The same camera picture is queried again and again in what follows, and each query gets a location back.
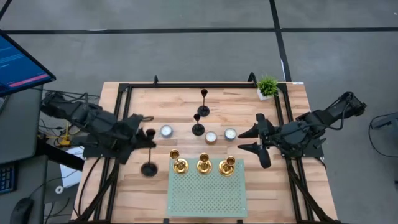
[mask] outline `gold candlestick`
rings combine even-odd
[[[226,160],[221,161],[218,164],[218,171],[221,175],[229,177],[234,173],[235,158],[229,156]]]
[[[176,150],[173,149],[170,152],[170,158],[175,159],[174,165],[173,165],[173,170],[174,172],[178,174],[184,174],[188,172],[188,162],[185,159],[179,159],[178,157],[180,156],[180,153]]]
[[[197,170],[201,174],[209,174],[211,172],[211,162],[209,161],[209,155],[207,153],[200,154],[199,161],[197,163]]]

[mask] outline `green perforated board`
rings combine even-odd
[[[243,160],[237,159],[234,174],[218,172],[222,159],[211,159],[213,169],[203,175],[197,171],[198,159],[187,159],[189,170],[176,174],[170,160],[167,215],[170,217],[247,217]]]

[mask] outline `small green plant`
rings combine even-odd
[[[278,80],[273,77],[265,77],[257,84],[258,89],[264,96],[274,96],[278,92]]]

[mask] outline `computer monitor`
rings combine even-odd
[[[55,80],[55,76],[0,30],[0,97]]]

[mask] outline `computer mouse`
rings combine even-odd
[[[29,221],[30,211],[33,207],[33,200],[22,198],[17,202],[11,213],[10,224],[26,224]]]

